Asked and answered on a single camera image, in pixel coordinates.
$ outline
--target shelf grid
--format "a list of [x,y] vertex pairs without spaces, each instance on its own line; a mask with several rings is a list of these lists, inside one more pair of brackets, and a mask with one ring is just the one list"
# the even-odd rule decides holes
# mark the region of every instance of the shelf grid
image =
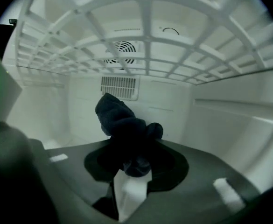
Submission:
[[[216,70],[216,68],[220,66],[226,67],[226,70],[229,71],[229,77],[244,75],[247,71],[236,65],[234,61],[246,55],[251,55],[253,57],[252,64],[257,65],[253,72],[270,69],[272,67],[273,57],[272,59],[264,61],[259,50],[273,44],[273,35],[260,36],[256,41],[248,35],[247,31],[258,24],[258,20],[244,28],[230,16],[237,6],[239,6],[241,0],[132,0],[137,2],[140,8],[142,31],[104,31],[92,11],[99,7],[122,1],[129,0],[59,0],[59,3],[62,4],[66,12],[57,21],[51,23],[30,10],[34,0],[25,0],[16,27],[16,65],[26,67],[33,65],[41,70],[46,68],[49,71],[58,71],[66,75],[70,75],[71,73],[103,73],[102,71],[104,70],[111,75],[129,76],[133,75],[133,69],[127,67],[125,60],[136,59],[144,61],[144,74],[147,76],[151,75],[150,71],[159,71],[165,73],[165,78],[191,84],[202,84],[226,78],[224,73],[220,73]],[[153,31],[153,1],[171,2],[195,9],[208,16],[208,26],[206,26],[206,29],[201,32],[196,40],[178,34]],[[267,11],[264,11],[259,18],[262,19],[262,16],[265,15],[267,15]],[[76,20],[77,24],[84,29],[91,29],[96,37],[75,40],[61,30],[61,28],[71,20]],[[35,38],[27,32],[25,33],[23,31],[24,24],[40,32],[41,36]],[[214,49],[203,42],[206,41],[219,26],[224,26],[231,31],[234,36]],[[64,48],[58,48],[52,44],[52,39],[60,41],[66,44],[66,46]],[[235,55],[226,57],[223,53],[218,51],[234,39],[239,39],[243,44],[242,48],[240,48]],[[119,52],[113,44],[118,41],[141,41],[144,44],[144,52]],[[185,48],[185,52],[178,62],[169,61],[162,54],[158,56],[158,59],[153,58],[151,56],[152,42],[179,46]],[[88,47],[96,44],[104,45],[110,54],[95,56],[88,50]],[[69,53],[78,50],[84,55],[78,59],[69,56]],[[203,57],[197,62],[187,60],[194,52],[202,54]],[[205,68],[201,62],[208,57],[214,59],[216,64]],[[116,59],[123,70],[107,67],[103,61],[106,58]],[[90,61],[96,62],[103,70],[91,68],[88,64]],[[152,70],[150,69],[150,62],[152,61],[173,64],[173,67],[168,72]],[[182,75],[177,73],[179,67],[187,67],[195,72],[190,76]]]

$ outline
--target dark cloth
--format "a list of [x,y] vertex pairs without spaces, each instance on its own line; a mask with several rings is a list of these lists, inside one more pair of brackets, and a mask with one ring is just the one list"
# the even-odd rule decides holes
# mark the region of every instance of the dark cloth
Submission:
[[103,132],[115,139],[122,147],[122,170],[132,177],[142,177],[151,170],[143,155],[147,140],[161,139],[163,128],[158,123],[146,125],[143,119],[135,117],[123,101],[106,93],[98,102],[95,112]]
[[[108,142],[108,145],[85,157],[84,167],[94,180],[112,183],[119,169],[123,170],[121,166],[127,161],[125,157],[130,156],[133,151],[129,152],[130,149],[125,149],[127,143],[124,143],[126,146],[122,145],[113,137],[104,142]],[[184,155],[161,142],[162,140],[148,140],[146,149],[142,150],[141,155],[148,160],[152,170],[152,180],[147,184],[147,193],[173,189],[184,180],[189,170]]]

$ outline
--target white refrigerator wall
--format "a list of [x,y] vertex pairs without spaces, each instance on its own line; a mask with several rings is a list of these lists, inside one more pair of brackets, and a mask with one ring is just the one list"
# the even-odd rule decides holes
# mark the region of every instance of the white refrigerator wall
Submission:
[[192,99],[182,143],[221,158],[260,191],[271,188],[273,71],[195,86]]
[[45,71],[7,67],[21,86],[7,123],[40,140],[45,148],[66,146],[70,142],[68,80]]
[[[104,140],[107,136],[95,114],[95,107],[102,97],[101,77],[71,77],[69,111],[73,145]],[[124,101],[148,124],[163,126],[163,139],[181,143],[190,107],[190,84],[171,80],[140,77],[137,101]]]

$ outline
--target dark object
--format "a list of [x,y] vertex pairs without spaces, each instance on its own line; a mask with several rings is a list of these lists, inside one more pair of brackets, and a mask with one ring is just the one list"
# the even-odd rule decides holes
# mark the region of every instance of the dark object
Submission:
[[58,223],[55,207],[34,166],[29,139],[0,122],[0,223]]
[[117,209],[116,196],[114,193],[113,183],[110,184],[106,196],[100,198],[93,204],[93,208],[97,209],[104,215],[114,219],[119,219],[119,212]]
[[0,59],[2,60],[7,42],[9,41],[15,26],[0,24]]
[[173,31],[175,31],[178,35],[180,35],[179,32],[178,32],[176,29],[173,29],[173,28],[164,28],[162,31],[165,32],[166,30],[173,30]]
[[128,106],[113,95],[106,93],[98,102],[96,114],[103,132],[112,136],[121,160],[119,168],[132,177],[142,177],[148,174],[151,166],[144,155],[148,148],[147,140],[161,139],[163,128],[158,123],[146,125],[143,119],[135,117]]
[[9,19],[9,23],[12,24],[14,27],[16,27],[17,19]]
[[[189,165],[179,152],[150,140],[148,148],[142,154],[152,168],[152,181],[147,192],[168,191],[176,187],[186,177]],[[116,139],[110,139],[108,146],[88,154],[84,166],[96,181],[111,183],[123,163],[122,147]]]

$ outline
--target ventilation fan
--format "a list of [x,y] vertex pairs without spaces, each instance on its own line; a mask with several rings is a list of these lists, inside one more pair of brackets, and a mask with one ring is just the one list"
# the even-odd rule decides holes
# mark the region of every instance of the ventilation fan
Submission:
[[[114,47],[119,51],[119,52],[136,52],[135,46],[131,42],[115,42]],[[105,63],[119,63],[118,60],[112,59],[112,60],[104,60]],[[127,64],[132,64],[134,62],[134,59],[126,59],[125,62]]]

